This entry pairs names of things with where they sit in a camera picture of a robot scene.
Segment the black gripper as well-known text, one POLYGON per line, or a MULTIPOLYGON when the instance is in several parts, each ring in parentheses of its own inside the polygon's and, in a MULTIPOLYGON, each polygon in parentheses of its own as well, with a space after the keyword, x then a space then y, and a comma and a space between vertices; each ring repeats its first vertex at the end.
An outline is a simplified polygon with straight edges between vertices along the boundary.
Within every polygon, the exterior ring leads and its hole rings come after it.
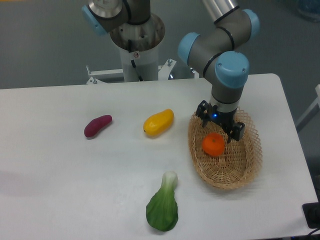
POLYGON ((238 102, 230 104, 215 101, 214 105, 203 100, 197 107, 195 115, 201 119, 202 126, 212 122, 219 125, 227 134, 227 143, 231 140, 239 142, 245 132, 243 122, 235 122, 234 115, 238 107, 238 102))

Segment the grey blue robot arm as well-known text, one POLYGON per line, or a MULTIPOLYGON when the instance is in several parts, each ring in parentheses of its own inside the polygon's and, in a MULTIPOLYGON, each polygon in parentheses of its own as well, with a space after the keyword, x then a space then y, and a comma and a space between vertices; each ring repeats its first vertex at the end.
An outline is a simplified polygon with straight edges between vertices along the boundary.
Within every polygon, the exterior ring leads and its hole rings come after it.
MULTIPOLYGON (((196 115, 203 125, 220 126, 229 140, 239 141, 245 124, 234 119, 250 64, 236 48, 260 30, 258 16, 235 0, 205 0, 214 30, 209 36, 191 32, 178 45, 178 56, 212 85, 209 101, 196 115)), ((81 9, 97 35, 109 34, 121 54, 126 82, 158 80, 158 47, 165 36, 163 21, 148 0, 90 0, 81 9)))

